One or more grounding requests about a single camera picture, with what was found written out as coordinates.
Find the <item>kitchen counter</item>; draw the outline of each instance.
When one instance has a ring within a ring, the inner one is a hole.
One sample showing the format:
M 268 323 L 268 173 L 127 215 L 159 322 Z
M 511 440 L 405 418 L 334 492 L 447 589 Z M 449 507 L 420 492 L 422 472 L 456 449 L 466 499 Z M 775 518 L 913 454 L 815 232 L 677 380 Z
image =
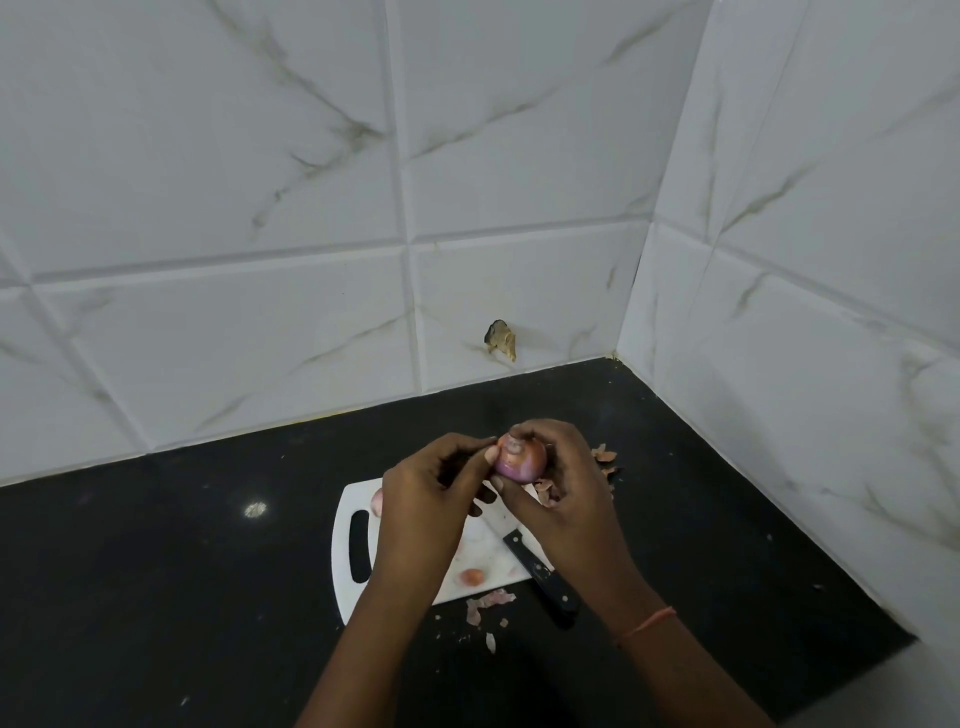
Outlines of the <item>kitchen counter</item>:
M 614 503 L 638 565 L 774 719 L 913 640 L 629 370 L 598 359 L 0 489 L 3 724 L 292 724 L 343 629 L 329 562 L 343 487 L 449 430 L 497 435 L 530 417 L 619 453 Z M 589 611 L 562 629 L 531 584 L 509 591 L 479 628 L 462 600 L 430 611 L 398 726 L 658 724 Z

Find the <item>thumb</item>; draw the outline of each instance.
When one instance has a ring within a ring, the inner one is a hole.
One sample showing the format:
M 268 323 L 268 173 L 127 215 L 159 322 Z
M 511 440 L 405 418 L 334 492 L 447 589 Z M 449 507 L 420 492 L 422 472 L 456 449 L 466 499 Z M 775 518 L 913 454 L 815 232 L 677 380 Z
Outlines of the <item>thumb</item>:
M 490 483 L 503 498 L 503 504 L 507 506 L 507 509 L 539 539 L 538 533 L 546 526 L 546 519 L 550 518 L 546 508 L 510 478 L 494 475 L 490 479 Z
M 487 477 L 496 456 L 499 454 L 500 448 L 496 445 L 476 451 L 467 461 L 467 464 L 457 473 L 450 484 L 450 490 L 464 502 L 473 501 L 480 484 Z

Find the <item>white cutting board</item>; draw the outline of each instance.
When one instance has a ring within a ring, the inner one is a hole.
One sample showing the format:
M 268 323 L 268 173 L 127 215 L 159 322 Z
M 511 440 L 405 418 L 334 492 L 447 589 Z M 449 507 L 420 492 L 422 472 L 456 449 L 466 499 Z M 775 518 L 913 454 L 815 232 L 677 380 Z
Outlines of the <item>white cutting board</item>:
M 333 574 L 333 592 L 337 597 L 337 607 L 344 624 L 353 614 L 357 599 L 363 593 L 367 582 L 362 584 L 353 581 L 350 574 L 349 533 L 350 520 L 358 511 L 367 511 L 370 514 L 367 528 L 367 548 L 370 552 L 371 564 L 376 559 L 377 536 L 380 533 L 380 519 L 370 510 L 370 501 L 382 478 L 365 480 L 362 483 L 350 483 L 340 495 L 337 505 L 337 515 L 333 519 L 333 538 L 330 542 L 330 570 Z M 525 527 L 520 528 L 523 543 L 526 544 L 540 560 L 547 566 L 550 563 L 543 555 L 543 549 Z M 459 574 L 466 569 L 479 569 L 486 574 L 484 582 L 475 587 L 462 584 Z M 434 604 L 452 601 L 463 596 L 485 594 L 492 589 L 499 589 L 507 584 L 529 579 L 526 572 L 514 554 L 503 545 L 483 519 L 467 518 L 464 524 L 464 535 L 453 562 L 444 576 L 444 583 L 437 593 Z

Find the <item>hand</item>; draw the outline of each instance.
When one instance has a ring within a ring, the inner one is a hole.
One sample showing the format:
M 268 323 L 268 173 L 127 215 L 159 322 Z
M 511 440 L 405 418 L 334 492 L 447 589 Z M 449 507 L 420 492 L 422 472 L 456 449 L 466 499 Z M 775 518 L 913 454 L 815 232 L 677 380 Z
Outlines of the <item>hand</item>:
M 553 446 L 554 462 L 544 477 L 557 484 L 563 498 L 545 508 L 508 478 L 495 475 L 491 483 L 570 586 L 614 634 L 661 608 L 634 565 L 607 478 L 579 430 L 557 420 L 531 420 L 515 425 L 510 434 Z
M 496 438 L 446 434 L 383 474 L 383 515 L 371 584 L 403 593 L 423 610 L 433 603 L 453 560 L 467 515 L 499 452 Z

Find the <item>kitchen knife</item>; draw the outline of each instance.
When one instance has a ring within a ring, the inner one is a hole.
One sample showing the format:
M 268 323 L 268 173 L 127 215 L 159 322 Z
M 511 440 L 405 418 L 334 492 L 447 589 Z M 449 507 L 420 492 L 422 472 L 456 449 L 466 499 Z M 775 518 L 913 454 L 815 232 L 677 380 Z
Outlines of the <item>kitchen knife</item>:
M 562 576 L 543 563 L 545 557 L 540 559 L 523 543 L 521 530 L 525 529 L 522 529 L 516 516 L 507 510 L 502 498 L 498 497 L 493 503 L 483 504 L 483 520 L 530 573 L 550 603 L 565 617 L 575 617 L 580 610 L 580 597 Z M 533 545 L 536 545 L 536 551 L 542 553 L 536 539 L 533 540 L 531 546 Z

